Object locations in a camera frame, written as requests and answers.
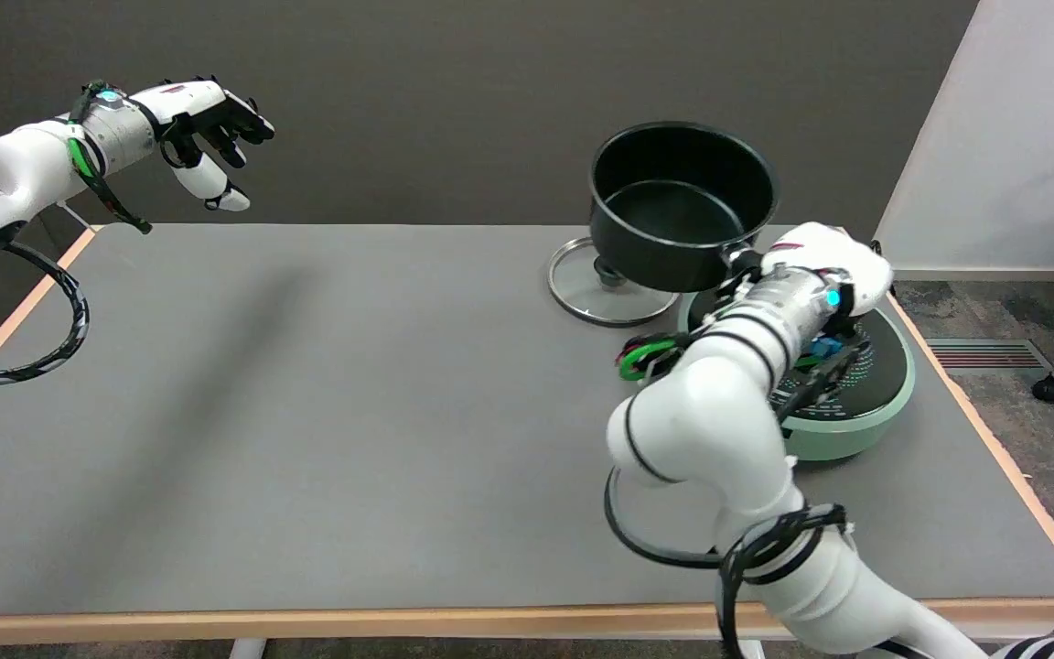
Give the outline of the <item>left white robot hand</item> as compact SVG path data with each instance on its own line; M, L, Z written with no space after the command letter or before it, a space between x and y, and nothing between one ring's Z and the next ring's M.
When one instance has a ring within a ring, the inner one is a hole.
M231 182L223 167L198 146L199 137L225 163L247 164L241 142L262 146L275 138L275 128L252 99L242 99L214 78L167 81L134 93L129 101L145 113L163 161L178 183L212 211L240 212L251 208L247 193Z

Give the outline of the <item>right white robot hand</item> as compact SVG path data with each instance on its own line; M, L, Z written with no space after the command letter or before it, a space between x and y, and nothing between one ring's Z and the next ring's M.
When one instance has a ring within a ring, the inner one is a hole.
M823 222L803 222L774 239L759 252L731 246L721 254L731 271L754 270L769 278L779 267L796 268L823 282L825 308L836 318L864 316L887 296L894 268L867 243Z

